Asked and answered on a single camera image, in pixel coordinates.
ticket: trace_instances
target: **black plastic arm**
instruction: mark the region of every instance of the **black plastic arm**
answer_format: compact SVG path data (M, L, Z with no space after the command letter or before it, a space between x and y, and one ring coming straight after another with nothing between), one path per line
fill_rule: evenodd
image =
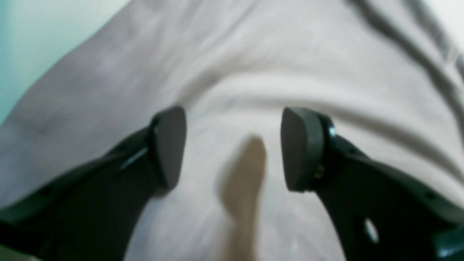
M0 211L0 244L44 261L122 261L146 202L173 189L186 139L184 110Z
M464 260L464 211L369 159L336 134L329 117L286 108L281 145L287 188L317 193L347 261Z

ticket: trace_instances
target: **hole in bracket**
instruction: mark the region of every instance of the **hole in bracket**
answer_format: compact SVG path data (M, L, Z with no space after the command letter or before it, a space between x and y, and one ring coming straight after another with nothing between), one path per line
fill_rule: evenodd
M372 222L372 220L366 218L364 219L363 222L363 232L367 237L367 240L374 244L377 245L379 244L379 232L377 231L377 228L375 227L375 224Z

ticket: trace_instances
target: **teal wall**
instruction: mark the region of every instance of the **teal wall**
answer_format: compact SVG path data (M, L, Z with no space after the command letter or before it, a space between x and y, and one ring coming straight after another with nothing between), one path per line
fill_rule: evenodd
M21 95L129 0L0 0L0 124Z

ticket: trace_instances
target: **gray rubber tip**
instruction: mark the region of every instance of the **gray rubber tip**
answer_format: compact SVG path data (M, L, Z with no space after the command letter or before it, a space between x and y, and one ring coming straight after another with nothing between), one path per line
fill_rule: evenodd
M324 153L323 128L317 114L305 108L285 108L280 142L287 188L304 192Z

